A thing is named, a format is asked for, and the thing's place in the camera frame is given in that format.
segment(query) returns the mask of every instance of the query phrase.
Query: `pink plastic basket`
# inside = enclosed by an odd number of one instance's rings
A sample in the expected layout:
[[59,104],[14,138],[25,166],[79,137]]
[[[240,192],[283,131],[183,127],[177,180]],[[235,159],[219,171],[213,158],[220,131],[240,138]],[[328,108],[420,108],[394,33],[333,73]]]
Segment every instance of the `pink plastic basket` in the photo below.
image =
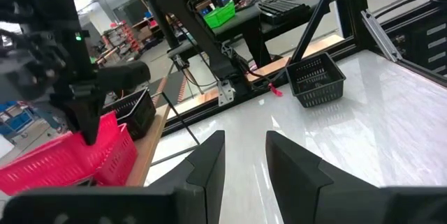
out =
[[113,150],[93,176],[99,186],[126,185],[127,178],[137,158],[137,149],[127,131],[127,125],[122,124],[119,128],[120,135]]
[[0,190],[8,195],[41,186],[68,186],[95,173],[119,137],[114,112],[103,115],[94,145],[67,133],[0,169]]

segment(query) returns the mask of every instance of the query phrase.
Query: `keyboard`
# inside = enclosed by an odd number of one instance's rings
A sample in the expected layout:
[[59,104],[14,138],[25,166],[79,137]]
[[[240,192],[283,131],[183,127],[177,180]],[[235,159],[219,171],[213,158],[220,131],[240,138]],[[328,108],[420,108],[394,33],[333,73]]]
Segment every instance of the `keyboard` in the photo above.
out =
[[258,7],[262,12],[262,21],[271,25],[296,19],[310,10],[308,5],[287,0],[266,0],[258,3]]

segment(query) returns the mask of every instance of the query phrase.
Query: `black bin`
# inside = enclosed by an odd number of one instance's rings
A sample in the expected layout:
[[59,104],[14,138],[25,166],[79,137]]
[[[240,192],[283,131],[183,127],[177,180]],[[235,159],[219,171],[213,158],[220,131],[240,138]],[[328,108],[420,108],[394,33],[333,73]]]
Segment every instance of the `black bin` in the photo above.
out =
[[293,95],[305,108],[343,96],[346,77],[328,53],[291,64],[286,72]]
[[155,117],[155,107],[148,89],[125,96],[103,108],[103,114],[115,111],[118,124],[127,124],[132,140],[146,135]]

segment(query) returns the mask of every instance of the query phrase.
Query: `green box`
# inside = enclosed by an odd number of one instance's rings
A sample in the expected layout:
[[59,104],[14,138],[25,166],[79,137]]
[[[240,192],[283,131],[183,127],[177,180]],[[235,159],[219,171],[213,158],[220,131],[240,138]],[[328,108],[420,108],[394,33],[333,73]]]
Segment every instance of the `green box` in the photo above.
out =
[[235,3],[230,1],[224,7],[216,8],[204,18],[208,26],[213,29],[226,23],[229,19],[235,16],[235,13]]

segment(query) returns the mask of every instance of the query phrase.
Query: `metal bracket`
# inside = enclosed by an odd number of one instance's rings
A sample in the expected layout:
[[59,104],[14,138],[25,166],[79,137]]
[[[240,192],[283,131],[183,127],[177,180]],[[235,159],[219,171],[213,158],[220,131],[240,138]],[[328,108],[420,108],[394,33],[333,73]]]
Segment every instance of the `metal bracket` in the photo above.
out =
[[219,90],[219,106],[223,106],[234,101],[235,90],[231,86],[229,80],[218,81],[217,89]]
[[385,58],[392,62],[397,62],[402,59],[402,55],[399,50],[393,45],[390,38],[386,35],[386,32],[382,29],[382,26],[377,22],[376,18],[370,13],[369,10],[364,10],[362,13],[363,24],[365,24],[372,38],[376,41],[380,50],[385,54]]

